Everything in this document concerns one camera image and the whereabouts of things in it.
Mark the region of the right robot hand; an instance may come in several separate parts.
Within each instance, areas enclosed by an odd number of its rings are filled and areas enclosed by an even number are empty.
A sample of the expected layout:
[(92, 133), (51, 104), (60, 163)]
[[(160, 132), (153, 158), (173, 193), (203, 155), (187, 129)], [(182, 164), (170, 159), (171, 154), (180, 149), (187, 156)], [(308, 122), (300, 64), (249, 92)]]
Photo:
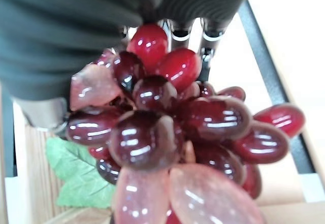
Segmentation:
[(243, 0), (1, 0), (1, 84), (29, 124), (60, 132), (71, 77), (124, 40), (125, 27), (171, 21), (172, 40), (200, 18), (201, 78)]

